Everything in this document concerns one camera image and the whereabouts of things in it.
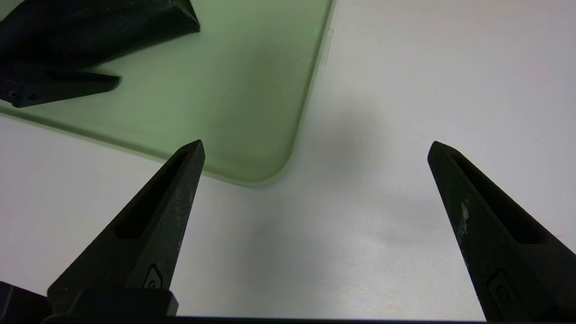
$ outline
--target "green glass plate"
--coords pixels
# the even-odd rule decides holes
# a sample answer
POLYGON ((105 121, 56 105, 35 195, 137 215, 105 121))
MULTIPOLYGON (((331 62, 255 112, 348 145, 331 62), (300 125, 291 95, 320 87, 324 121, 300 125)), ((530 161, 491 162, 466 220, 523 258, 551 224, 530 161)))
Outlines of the green glass plate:
MULTIPOLYGON (((112 92, 0 114, 166 160, 201 139, 204 170, 241 185, 290 160, 332 0, 193 0, 202 31, 107 62, 112 92)), ((18 0, 0 5, 0 17, 18 0)))

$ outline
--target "black 3d-printed part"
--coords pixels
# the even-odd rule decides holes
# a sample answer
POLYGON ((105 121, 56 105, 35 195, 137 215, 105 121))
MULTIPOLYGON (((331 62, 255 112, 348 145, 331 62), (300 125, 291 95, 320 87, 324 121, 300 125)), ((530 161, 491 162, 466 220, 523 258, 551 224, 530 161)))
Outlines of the black 3d-printed part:
POLYGON ((0 63, 83 69, 199 31, 190 0, 24 0, 0 24, 0 63))
POLYGON ((457 150, 428 163, 486 319, 576 322, 576 255, 457 150))
POLYGON ((0 99, 16 108, 113 90, 120 77, 24 63, 0 65, 0 99))
POLYGON ((50 314, 46 297, 0 281, 0 324, 39 323, 50 314))
POLYGON ((54 314, 85 288, 169 289, 203 164, 196 141, 162 166, 49 287, 54 314))

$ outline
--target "white surface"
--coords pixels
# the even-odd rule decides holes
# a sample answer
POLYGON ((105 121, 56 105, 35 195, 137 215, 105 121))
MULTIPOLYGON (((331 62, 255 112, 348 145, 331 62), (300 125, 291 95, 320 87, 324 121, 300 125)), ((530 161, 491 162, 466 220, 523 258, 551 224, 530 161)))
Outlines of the white surface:
MULTIPOLYGON (((461 150, 573 250, 576 1, 346 1, 280 181, 202 178, 179 314, 483 319, 426 163, 461 150)), ((159 164, 0 119, 0 278, 43 293, 159 164)))

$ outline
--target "textured black surface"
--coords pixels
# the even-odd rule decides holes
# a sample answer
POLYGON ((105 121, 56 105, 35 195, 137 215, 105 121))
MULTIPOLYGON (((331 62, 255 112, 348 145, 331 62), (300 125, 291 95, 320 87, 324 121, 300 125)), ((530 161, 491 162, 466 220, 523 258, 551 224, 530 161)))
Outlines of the textured black surface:
POLYGON ((84 316, 133 315, 174 316, 178 302, 163 289, 116 288, 86 289, 70 307, 68 314, 84 316))
POLYGON ((189 0, 25 0, 0 25, 0 62, 81 69, 199 30, 189 0))
POLYGON ((0 99, 22 108, 113 90, 119 77, 25 63, 0 64, 0 99))
POLYGON ((428 163, 486 319, 576 322, 576 255, 457 150, 428 163))
POLYGON ((180 148, 49 287, 55 314, 85 288, 168 290, 204 164, 201 141, 180 148))
POLYGON ((39 323, 50 313, 46 297, 0 281, 0 324, 39 323))

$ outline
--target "black object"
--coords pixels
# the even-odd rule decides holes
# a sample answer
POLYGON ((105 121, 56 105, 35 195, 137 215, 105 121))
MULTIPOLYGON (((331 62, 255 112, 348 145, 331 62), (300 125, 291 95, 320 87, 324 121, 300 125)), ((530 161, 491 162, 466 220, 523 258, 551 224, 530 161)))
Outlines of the black object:
POLYGON ((40 323, 51 314, 46 297, 0 281, 0 323, 40 323))
POLYGON ((0 24, 0 65, 5 66, 0 77, 37 84, 25 77, 48 75, 54 69, 66 74, 54 82, 43 78, 34 92, 43 100, 17 100, 10 89, 3 89, 0 97, 26 107, 109 91, 118 77, 100 76, 100 81, 114 79, 102 87, 92 82, 94 75, 76 71, 199 31, 189 0, 24 0, 0 24), (3 74, 12 63, 21 67, 16 78, 3 74))
POLYGON ((576 257, 457 150, 428 163, 488 321, 576 321, 576 257))
MULTIPOLYGON (((435 142, 428 161, 487 320, 576 322, 576 256, 458 151, 435 142)), ((168 288, 203 162, 200 141, 176 152, 50 286, 54 315, 42 323, 458 323, 171 316, 168 288)), ((45 309, 34 293, 2 291, 5 314, 45 309)), ((43 313, 34 314, 0 323, 38 323, 43 313)))
POLYGON ((0 65, 0 99, 16 108, 113 90, 119 77, 23 63, 0 65))
POLYGON ((203 165, 202 142, 180 148, 48 288, 54 312, 85 288, 168 290, 203 165))

